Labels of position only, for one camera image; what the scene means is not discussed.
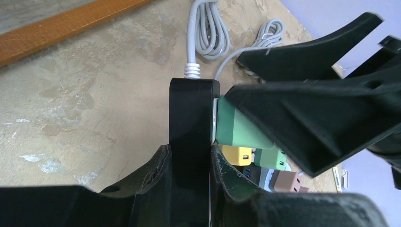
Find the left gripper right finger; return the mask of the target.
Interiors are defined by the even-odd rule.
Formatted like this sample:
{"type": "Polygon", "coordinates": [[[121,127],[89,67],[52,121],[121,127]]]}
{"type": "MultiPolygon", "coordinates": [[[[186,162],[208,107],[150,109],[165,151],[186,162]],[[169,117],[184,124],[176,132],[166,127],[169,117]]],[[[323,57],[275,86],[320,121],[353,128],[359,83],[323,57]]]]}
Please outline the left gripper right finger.
{"type": "Polygon", "coordinates": [[[230,165],[219,146],[210,153],[214,227],[385,227],[366,196],[352,193],[271,193],[230,165]]]}

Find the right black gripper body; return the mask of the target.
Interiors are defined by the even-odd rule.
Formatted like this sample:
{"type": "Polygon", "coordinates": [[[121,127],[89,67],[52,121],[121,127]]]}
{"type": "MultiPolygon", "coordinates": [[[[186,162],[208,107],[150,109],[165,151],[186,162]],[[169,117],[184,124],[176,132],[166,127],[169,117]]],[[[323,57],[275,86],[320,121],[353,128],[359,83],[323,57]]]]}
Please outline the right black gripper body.
{"type": "MultiPolygon", "coordinates": [[[[386,68],[401,64],[401,40],[389,35],[380,43],[382,48],[369,59],[357,67],[346,78],[359,77],[371,74],[386,68]]],[[[375,97],[375,102],[382,105],[382,109],[401,111],[401,93],[392,93],[375,97]]],[[[394,187],[401,189],[401,133],[393,133],[367,148],[371,153],[380,157],[391,165],[394,187]]]]}

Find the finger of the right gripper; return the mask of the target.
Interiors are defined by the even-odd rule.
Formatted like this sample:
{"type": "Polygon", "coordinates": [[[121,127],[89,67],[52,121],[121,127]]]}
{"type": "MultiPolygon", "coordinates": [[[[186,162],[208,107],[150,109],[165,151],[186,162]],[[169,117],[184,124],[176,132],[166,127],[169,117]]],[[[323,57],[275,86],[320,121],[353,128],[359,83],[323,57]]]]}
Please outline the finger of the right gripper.
{"type": "Polygon", "coordinates": [[[309,42],[245,51],[237,63],[265,81],[338,79],[332,66],[382,22],[378,15],[365,12],[339,30],[309,42]]]}
{"type": "Polygon", "coordinates": [[[225,95],[307,175],[401,131],[401,112],[375,97],[401,92],[401,68],[350,79],[233,86],[225,95]]]}

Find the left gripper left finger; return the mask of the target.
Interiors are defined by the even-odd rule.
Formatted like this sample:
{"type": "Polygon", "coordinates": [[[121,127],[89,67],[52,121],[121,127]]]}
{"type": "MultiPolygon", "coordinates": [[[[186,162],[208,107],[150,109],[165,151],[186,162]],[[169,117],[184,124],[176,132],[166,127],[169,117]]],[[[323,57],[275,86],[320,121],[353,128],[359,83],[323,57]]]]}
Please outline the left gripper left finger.
{"type": "Polygon", "coordinates": [[[171,207],[171,150],[158,148],[143,166],[94,192],[84,186],[5,187],[3,227],[167,227],[171,207]]]}

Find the yellow plug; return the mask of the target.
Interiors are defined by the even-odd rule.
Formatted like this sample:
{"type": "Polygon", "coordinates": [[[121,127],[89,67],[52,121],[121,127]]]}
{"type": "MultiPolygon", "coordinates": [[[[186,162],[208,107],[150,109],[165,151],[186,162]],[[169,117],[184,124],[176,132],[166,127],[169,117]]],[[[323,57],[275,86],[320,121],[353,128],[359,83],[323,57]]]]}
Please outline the yellow plug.
{"type": "Polygon", "coordinates": [[[252,149],[219,145],[227,162],[234,166],[248,166],[252,163],[252,149]]]}

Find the green plug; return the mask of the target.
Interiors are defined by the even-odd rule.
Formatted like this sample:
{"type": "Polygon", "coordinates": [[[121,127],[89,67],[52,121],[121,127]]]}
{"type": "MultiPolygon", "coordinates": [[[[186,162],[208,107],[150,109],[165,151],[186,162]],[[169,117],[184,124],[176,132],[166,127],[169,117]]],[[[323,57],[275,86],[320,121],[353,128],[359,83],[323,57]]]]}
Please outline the green plug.
{"type": "Polygon", "coordinates": [[[254,164],[259,167],[283,171],[287,163],[287,156],[279,148],[255,150],[254,164]]]}
{"type": "Polygon", "coordinates": [[[216,142],[233,147],[279,150],[279,147],[229,103],[224,95],[218,100],[216,142]]]}

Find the black power strip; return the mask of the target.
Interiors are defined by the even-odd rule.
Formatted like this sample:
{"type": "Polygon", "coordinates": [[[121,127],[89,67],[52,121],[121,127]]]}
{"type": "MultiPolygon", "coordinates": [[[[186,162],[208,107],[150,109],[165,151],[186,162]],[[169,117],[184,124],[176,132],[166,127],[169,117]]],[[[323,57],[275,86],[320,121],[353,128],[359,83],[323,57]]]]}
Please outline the black power strip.
{"type": "Polygon", "coordinates": [[[259,185],[262,170],[260,166],[256,166],[254,163],[251,163],[248,166],[240,166],[239,169],[245,175],[245,177],[259,185]]]}
{"type": "Polygon", "coordinates": [[[169,88],[169,145],[172,152],[170,226],[209,226],[209,171],[214,79],[173,78],[169,88]]]}

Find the white power strip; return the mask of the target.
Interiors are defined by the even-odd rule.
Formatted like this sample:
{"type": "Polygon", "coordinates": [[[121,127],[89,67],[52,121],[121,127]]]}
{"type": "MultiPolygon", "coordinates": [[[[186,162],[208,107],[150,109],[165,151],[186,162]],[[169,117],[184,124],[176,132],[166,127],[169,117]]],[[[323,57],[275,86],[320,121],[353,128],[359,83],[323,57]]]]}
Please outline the white power strip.
{"type": "MultiPolygon", "coordinates": [[[[273,175],[274,169],[262,168],[259,186],[268,192],[274,192],[269,188],[270,179],[273,175]]],[[[291,171],[289,164],[286,164],[284,171],[291,171]]]]}

